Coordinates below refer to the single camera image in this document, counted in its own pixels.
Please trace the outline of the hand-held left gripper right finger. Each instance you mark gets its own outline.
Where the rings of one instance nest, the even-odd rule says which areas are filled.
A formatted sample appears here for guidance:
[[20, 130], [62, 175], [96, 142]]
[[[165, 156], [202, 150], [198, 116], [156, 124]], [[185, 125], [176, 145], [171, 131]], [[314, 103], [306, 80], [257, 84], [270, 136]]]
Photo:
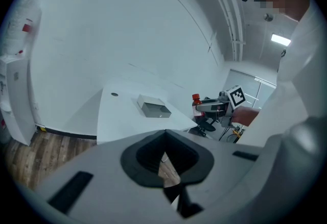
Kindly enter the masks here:
[[262, 185], [252, 177], [261, 148], [165, 131], [168, 157], [180, 176], [179, 207], [239, 208], [254, 200]]

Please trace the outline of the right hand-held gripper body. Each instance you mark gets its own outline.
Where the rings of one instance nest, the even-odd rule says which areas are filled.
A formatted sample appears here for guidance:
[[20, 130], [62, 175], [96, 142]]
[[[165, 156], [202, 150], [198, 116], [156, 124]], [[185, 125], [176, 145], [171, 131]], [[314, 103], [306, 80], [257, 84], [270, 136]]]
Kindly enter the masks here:
[[205, 112], [205, 114], [218, 121], [222, 127], [233, 128], [231, 122], [232, 114], [237, 107], [246, 101], [242, 87], [236, 85], [225, 91], [221, 91], [216, 99], [219, 99], [221, 103], [225, 104], [225, 110], [220, 112]]

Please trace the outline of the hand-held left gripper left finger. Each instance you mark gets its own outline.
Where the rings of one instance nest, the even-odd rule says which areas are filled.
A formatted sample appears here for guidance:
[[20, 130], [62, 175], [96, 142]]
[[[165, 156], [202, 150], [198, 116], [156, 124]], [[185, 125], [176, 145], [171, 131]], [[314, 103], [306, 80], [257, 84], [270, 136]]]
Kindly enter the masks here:
[[180, 223], [183, 218], [161, 188], [145, 188], [131, 180], [120, 163], [122, 152], [144, 134], [96, 145], [49, 174], [35, 189], [48, 201], [77, 172], [93, 178], [68, 216], [82, 223]]

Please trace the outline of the person's right hand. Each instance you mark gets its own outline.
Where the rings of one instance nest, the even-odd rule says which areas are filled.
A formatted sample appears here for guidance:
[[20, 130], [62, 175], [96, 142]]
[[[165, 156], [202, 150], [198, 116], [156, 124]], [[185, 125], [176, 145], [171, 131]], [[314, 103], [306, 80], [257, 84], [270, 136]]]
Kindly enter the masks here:
[[234, 110], [231, 122], [239, 123], [243, 126], [248, 127], [257, 117], [259, 112], [259, 109], [239, 106]]

